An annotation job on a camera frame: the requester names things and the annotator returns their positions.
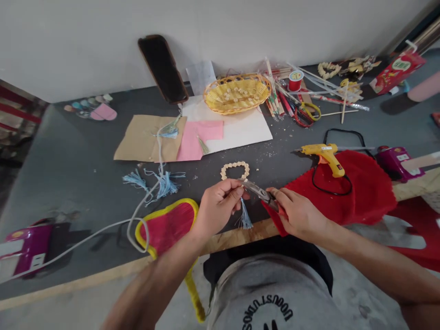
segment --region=black phone case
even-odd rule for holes
[[[188,92],[165,38],[149,35],[140,38],[137,44],[164,99],[170,104],[187,101]]]

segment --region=brown paper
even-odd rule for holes
[[[304,80],[301,81],[301,88],[303,88],[303,89],[307,89],[307,86],[306,86],[306,83],[304,82]],[[308,94],[303,94],[303,95],[301,95],[301,96],[302,96],[302,100],[303,100],[305,103],[311,103],[311,104],[313,104],[313,102],[312,102],[312,98],[310,97],[310,95],[308,95]],[[316,110],[315,110],[314,108],[312,108],[312,107],[306,106],[306,108],[310,111],[311,114],[314,114],[314,113],[316,112]]]
[[[175,117],[134,115],[113,159],[159,162],[159,145],[154,135],[175,119]],[[177,122],[179,134],[175,139],[160,137],[163,162],[176,161],[186,122],[186,117],[180,118]]]

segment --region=table surface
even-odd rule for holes
[[[440,49],[428,52],[425,58],[428,63],[408,79],[411,86],[435,73]],[[114,161],[113,154],[133,115],[176,116],[178,107],[167,104],[156,87],[112,96],[111,107],[118,113],[114,121],[81,119],[65,112],[64,104],[47,109],[0,219],[0,241],[38,219],[57,216],[65,221],[64,226],[70,223],[68,232],[60,234],[56,243],[65,248],[105,226],[130,218],[144,191],[123,184],[122,177],[136,169],[139,162]],[[340,111],[336,104],[313,102],[323,113]],[[275,122],[263,107],[273,140],[210,154],[201,161],[167,164],[168,171],[186,172],[186,178],[176,179],[181,184],[179,192],[141,208],[139,215],[145,216],[181,198],[199,203],[205,188],[220,180],[222,166],[230,162],[247,162],[251,169],[249,179],[261,187],[281,187],[312,165],[311,158],[298,157],[291,151],[306,144],[322,143],[329,128],[358,131],[367,146],[403,146],[413,158],[440,149],[440,131],[429,116],[440,110],[440,94],[405,111],[401,110],[409,102],[396,95],[359,103],[369,106],[370,112],[347,113],[343,125],[339,115],[323,117],[309,129],[300,128],[287,117]],[[399,113],[392,114],[390,109]],[[331,132],[328,142],[360,145],[357,137],[338,132]],[[151,171],[157,171],[157,167],[152,163],[145,165]],[[238,168],[228,174],[241,175]],[[154,179],[147,178],[147,185],[153,184]],[[256,199],[247,203],[247,210],[252,222],[268,218]],[[236,228],[238,217],[239,214],[232,217],[224,231]],[[1,285],[0,299],[73,281],[145,256],[130,245],[126,230],[126,225],[112,227],[42,270],[36,278]]]

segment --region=woven basket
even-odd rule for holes
[[[213,112],[233,115],[262,104],[270,92],[270,82],[266,78],[245,74],[213,82],[205,89],[203,99]]]

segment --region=red cloth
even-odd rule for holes
[[[182,203],[173,210],[147,221],[150,245],[160,256],[176,244],[189,232],[194,221],[194,208],[189,203]],[[141,236],[146,240],[145,228],[141,226]]]
[[[338,153],[336,158],[353,184],[352,193],[349,195],[336,196],[316,188],[312,183],[314,169],[288,183],[285,188],[310,199],[323,215],[340,225],[373,225],[397,206],[391,179],[373,158],[350,150]],[[336,193],[349,190],[348,181],[344,178],[334,178],[327,164],[320,164],[316,171],[315,184],[318,187]],[[278,214],[268,205],[263,205],[279,228],[281,220]]]

